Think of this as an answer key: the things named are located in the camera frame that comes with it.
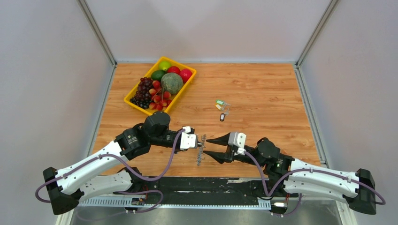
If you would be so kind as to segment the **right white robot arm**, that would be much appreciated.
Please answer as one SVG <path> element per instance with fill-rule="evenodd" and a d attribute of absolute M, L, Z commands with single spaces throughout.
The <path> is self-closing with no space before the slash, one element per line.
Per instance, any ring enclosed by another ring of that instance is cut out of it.
<path fill-rule="evenodd" d="M 266 197 L 310 195 L 327 197 L 347 203 L 353 211 L 375 215 L 375 182 L 370 171 L 331 170 L 285 155 L 268 138 L 261 138 L 255 147 L 246 145 L 246 135 L 231 132 L 209 139 L 208 143 L 225 146 L 225 153 L 204 151 L 220 164 L 239 161 L 257 167 Z"/>

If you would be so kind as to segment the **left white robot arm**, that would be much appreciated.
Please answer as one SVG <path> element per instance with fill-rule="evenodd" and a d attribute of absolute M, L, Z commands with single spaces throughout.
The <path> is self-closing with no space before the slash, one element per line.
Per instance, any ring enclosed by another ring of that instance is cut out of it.
<path fill-rule="evenodd" d="M 62 169 L 45 169 L 45 183 L 36 190 L 35 197 L 51 204 L 53 214 L 61 215 L 99 195 L 127 191 L 140 193 L 144 187 L 143 180 L 156 181 L 165 175 L 174 154 L 202 146 L 193 128 L 185 126 L 172 131 L 169 129 L 170 121 L 167 113 L 155 112 L 87 158 Z M 149 178 L 127 162 L 148 153 L 153 145 L 171 148 L 171 154 L 164 171 Z"/>

